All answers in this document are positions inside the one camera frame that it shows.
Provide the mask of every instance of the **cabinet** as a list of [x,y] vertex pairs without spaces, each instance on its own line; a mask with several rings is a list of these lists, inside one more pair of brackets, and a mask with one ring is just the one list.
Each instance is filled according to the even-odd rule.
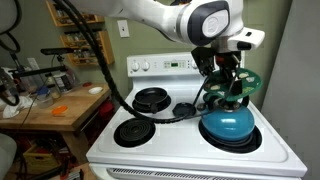
[[[54,24],[58,27],[64,27],[64,26],[73,26],[74,23],[71,21],[71,19],[68,17],[68,15],[59,9],[55,4],[46,1],[49,12],[51,14],[52,20]],[[82,16],[84,19],[86,19],[88,24],[92,23],[103,23],[104,17],[102,16],[96,16],[93,14],[85,14],[83,13]]]
[[[107,64],[114,62],[114,56],[110,39],[107,31],[94,31],[94,35],[99,43],[99,47],[105,57]],[[82,34],[76,31],[65,32],[60,36],[60,39],[64,47],[73,48],[75,51],[73,54],[68,54],[69,60],[74,65],[97,65],[98,60],[91,50],[88,42],[83,38]]]
[[[46,1],[47,7],[51,14],[52,20],[57,27],[74,26],[68,15],[59,9],[54,3]],[[92,14],[82,14],[87,20],[88,24],[100,23],[104,25],[104,17]],[[99,47],[105,57],[107,64],[114,62],[114,55],[110,43],[109,34],[107,31],[94,30],[95,37],[99,43]],[[74,49],[73,54],[68,54],[68,59],[73,65],[97,65],[98,60],[93,51],[91,50],[88,42],[83,38],[82,34],[78,31],[65,32],[60,36],[61,42],[64,47]]]

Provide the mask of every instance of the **stove control panel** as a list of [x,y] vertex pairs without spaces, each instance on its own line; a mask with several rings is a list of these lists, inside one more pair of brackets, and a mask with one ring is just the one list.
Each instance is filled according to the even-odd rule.
[[129,56],[128,76],[169,76],[199,74],[190,52]]

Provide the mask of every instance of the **white stove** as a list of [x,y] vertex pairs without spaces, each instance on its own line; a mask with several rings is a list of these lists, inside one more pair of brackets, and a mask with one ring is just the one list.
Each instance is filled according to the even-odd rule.
[[[153,118],[173,118],[175,105],[192,103],[204,80],[190,53],[131,56],[127,63],[128,75],[133,78],[133,90],[126,99],[129,105],[137,92],[149,87],[161,87],[171,97],[171,104],[165,110],[144,114]],[[239,154],[209,144],[199,132],[200,117],[156,124],[155,134],[147,143],[134,148],[121,147],[115,143],[114,132],[133,115],[120,107],[87,153],[90,167],[100,179],[293,180],[303,177],[306,166],[252,103],[248,108],[262,135],[262,144],[253,152]]]

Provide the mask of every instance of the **stove burner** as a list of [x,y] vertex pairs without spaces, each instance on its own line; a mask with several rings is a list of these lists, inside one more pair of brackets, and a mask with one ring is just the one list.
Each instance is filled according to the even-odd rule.
[[202,137],[212,146],[231,153],[250,153],[257,150],[262,143],[262,136],[257,127],[254,128],[249,137],[240,141],[225,141],[212,136],[202,122],[199,121],[199,131]]
[[156,126],[153,123],[133,118],[120,124],[113,138],[119,146],[136,147],[148,142],[155,131]]
[[[157,104],[158,112],[165,110],[167,107],[170,106],[170,104],[171,104],[171,98],[168,95],[166,98],[166,101],[164,103]],[[136,100],[134,100],[132,102],[132,107],[133,107],[133,109],[135,109],[136,111],[139,111],[141,113],[152,113],[151,107],[139,104]]]
[[172,110],[175,117],[182,117],[188,114],[193,116],[196,114],[196,108],[190,103],[179,103]]

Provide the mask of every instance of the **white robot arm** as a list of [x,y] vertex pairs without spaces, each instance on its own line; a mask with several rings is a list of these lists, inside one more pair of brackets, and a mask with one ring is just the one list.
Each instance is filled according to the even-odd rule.
[[252,50],[264,32],[243,27],[242,0],[193,0],[166,6],[156,0],[71,0],[81,11],[138,21],[159,30],[168,39],[205,46],[216,52]]

